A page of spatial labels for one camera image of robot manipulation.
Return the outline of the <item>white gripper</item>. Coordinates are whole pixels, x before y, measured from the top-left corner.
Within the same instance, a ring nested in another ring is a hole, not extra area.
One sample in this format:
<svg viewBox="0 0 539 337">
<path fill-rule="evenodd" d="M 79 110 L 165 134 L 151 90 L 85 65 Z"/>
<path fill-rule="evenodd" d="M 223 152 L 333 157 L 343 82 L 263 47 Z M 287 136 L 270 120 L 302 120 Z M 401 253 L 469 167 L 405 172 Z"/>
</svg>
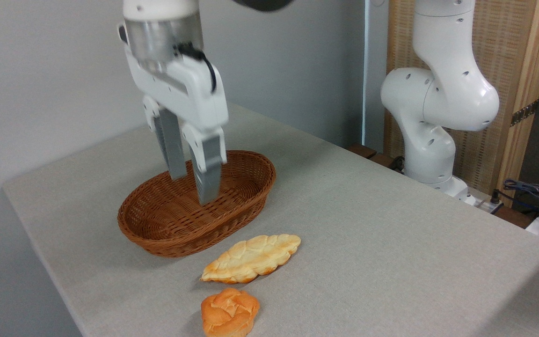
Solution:
<svg viewBox="0 0 539 337">
<path fill-rule="evenodd" d="M 216 200 L 222 166 L 227 163 L 221 126 L 228 122 L 228 112 L 220 75 L 216 74 L 216 90 L 212 92 L 211 73 L 205 62 L 180 56 L 166 64 L 164 73 L 155 73 L 141 66 L 129 47 L 124 51 L 133 81 L 146 95 L 144 113 L 171 179 L 188 174 L 178 116 L 188 122 L 182 126 L 182 136 L 189 145 L 199 203 Z"/>
</svg>

